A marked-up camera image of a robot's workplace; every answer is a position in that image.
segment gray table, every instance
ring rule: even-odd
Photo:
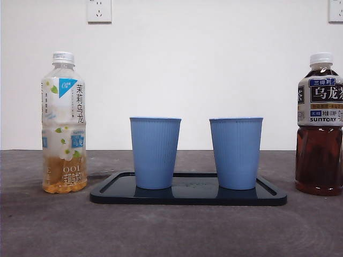
[[[89,185],[62,195],[41,189],[41,151],[1,151],[1,256],[343,256],[343,195],[297,191],[294,157],[261,153],[280,207],[99,205],[91,189],[132,171],[131,151],[89,151]],[[179,151],[175,171],[215,172],[212,151]]]

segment electrical outlet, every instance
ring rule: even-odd
[[[329,22],[343,22],[343,0],[329,0]]]
[[[87,0],[88,22],[112,22],[111,0]]]

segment blue paper cup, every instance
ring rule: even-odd
[[[228,189],[255,187],[263,118],[210,119],[219,185]]]
[[[164,189],[172,185],[181,119],[131,117],[136,185]]]

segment rectangular tray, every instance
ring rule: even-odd
[[[279,206],[287,203],[287,194],[257,177],[250,190],[220,187],[216,173],[174,173],[170,188],[147,190],[136,186],[134,172],[116,172],[91,191],[95,203],[148,205],[244,205]]]

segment plastic bottle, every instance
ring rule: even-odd
[[[53,65],[41,83],[43,189],[75,192],[87,184],[85,84],[72,53],[55,52]]]
[[[310,73],[298,85],[295,186],[316,195],[342,191],[343,80],[332,69],[332,54],[310,58]]]

